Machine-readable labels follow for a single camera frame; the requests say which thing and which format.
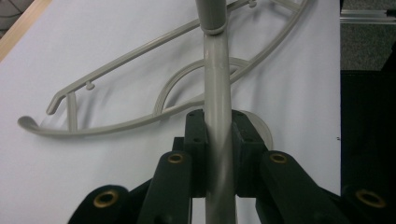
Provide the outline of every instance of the gray cylinder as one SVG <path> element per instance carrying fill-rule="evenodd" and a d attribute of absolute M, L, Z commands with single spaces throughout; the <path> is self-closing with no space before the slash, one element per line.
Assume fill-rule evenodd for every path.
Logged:
<path fill-rule="evenodd" d="M 195 0 L 201 29 L 207 35 L 217 35 L 227 25 L 226 0 Z"/>

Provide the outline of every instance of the vertical rod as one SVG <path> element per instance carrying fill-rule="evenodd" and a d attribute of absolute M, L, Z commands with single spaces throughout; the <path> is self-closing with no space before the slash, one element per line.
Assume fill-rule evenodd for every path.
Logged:
<path fill-rule="evenodd" d="M 234 224 L 233 146 L 228 36 L 205 35 L 206 223 Z"/>
<path fill-rule="evenodd" d="M 78 130 L 76 94 L 73 91 L 67 93 L 66 100 L 68 128 L 69 132 L 72 133 Z"/>

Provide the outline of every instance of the metal ring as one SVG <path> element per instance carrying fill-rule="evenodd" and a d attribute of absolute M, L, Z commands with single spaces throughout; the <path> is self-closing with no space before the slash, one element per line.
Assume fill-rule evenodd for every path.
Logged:
<path fill-rule="evenodd" d="M 362 202 L 374 208 L 384 208 L 387 203 L 375 192 L 367 189 L 357 190 L 355 193 L 356 197 Z"/>
<path fill-rule="evenodd" d="M 118 199 L 119 193 L 114 189 L 110 189 L 98 194 L 93 200 L 93 205 L 97 208 L 105 208 L 115 203 Z"/>
<path fill-rule="evenodd" d="M 280 153 L 273 153 L 270 155 L 270 159 L 273 162 L 276 163 L 286 163 L 288 162 L 288 158 L 286 158 L 284 155 L 280 154 Z"/>
<path fill-rule="evenodd" d="M 181 154 L 179 154 L 179 153 L 176 153 L 176 154 L 172 154 L 172 155 L 170 155 L 169 157 L 168 157 L 168 161 L 170 162 L 170 163 L 174 163 L 174 164 L 176 164 L 176 163 L 181 163 L 181 162 L 183 162 L 183 155 L 181 155 Z"/>

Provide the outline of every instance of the wooden edge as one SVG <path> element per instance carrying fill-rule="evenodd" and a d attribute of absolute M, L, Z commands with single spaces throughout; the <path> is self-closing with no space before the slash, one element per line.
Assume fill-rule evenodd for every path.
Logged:
<path fill-rule="evenodd" d="M 11 26 L 3 38 L 0 39 L 0 62 L 6 58 L 8 53 L 40 17 L 51 1 L 52 0 L 35 0 Z"/>

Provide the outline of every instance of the black plastic part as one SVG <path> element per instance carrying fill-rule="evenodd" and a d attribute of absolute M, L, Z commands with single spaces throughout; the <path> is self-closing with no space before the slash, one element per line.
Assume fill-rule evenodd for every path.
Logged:
<path fill-rule="evenodd" d="M 183 151 L 184 148 L 184 137 L 175 137 L 172 151 Z"/>
<path fill-rule="evenodd" d="M 396 17 L 396 9 L 388 9 L 387 16 L 389 17 Z"/>
<path fill-rule="evenodd" d="M 264 151 L 268 149 L 248 117 L 233 110 L 233 170 L 235 193 L 239 197 L 257 196 Z"/>
<path fill-rule="evenodd" d="M 145 201 L 146 195 L 149 191 L 150 183 L 151 179 L 129 192 L 129 214 L 131 217 L 131 222 L 129 222 L 130 224 L 135 224 L 137 222 L 143 202 Z"/>
<path fill-rule="evenodd" d="M 392 13 L 396 17 L 396 9 L 392 10 Z M 392 53 L 389 55 L 381 71 L 396 72 L 396 42 L 393 43 Z"/>
<path fill-rule="evenodd" d="M 349 223 L 292 156 L 264 152 L 260 170 L 284 223 Z"/>
<path fill-rule="evenodd" d="M 341 72 L 341 184 L 396 203 L 396 72 Z"/>
<path fill-rule="evenodd" d="M 202 109 L 191 111 L 186 117 L 183 150 L 192 157 L 191 197 L 206 196 L 206 148 L 207 135 Z"/>
<path fill-rule="evenodd" d="M 161 156 L 137 223 L 191 223 L 191 156 L 188 153 L 172 151 Z"/>
<path fill-rule="evenodd" d="M 381 192 L 358 186 L 346 187 L 342 192 L 344 211 L 357 224 L 395 223 L 396 210 L 387 198 Z"/>
<path fill-rule="evenodd" d="M 279 209 L 271 196 L 270 191 L 264 185 L 260 188 L 260 193 L 256 198 L 256 211 L 260 222 L 265 224 L 285 223 Z"/>
<path fill-rule="evenodd" d="M 79 205 L 69 224 L 131 223 L 129 192 L 120 186 L 103 186 L 91 192 Z"/>

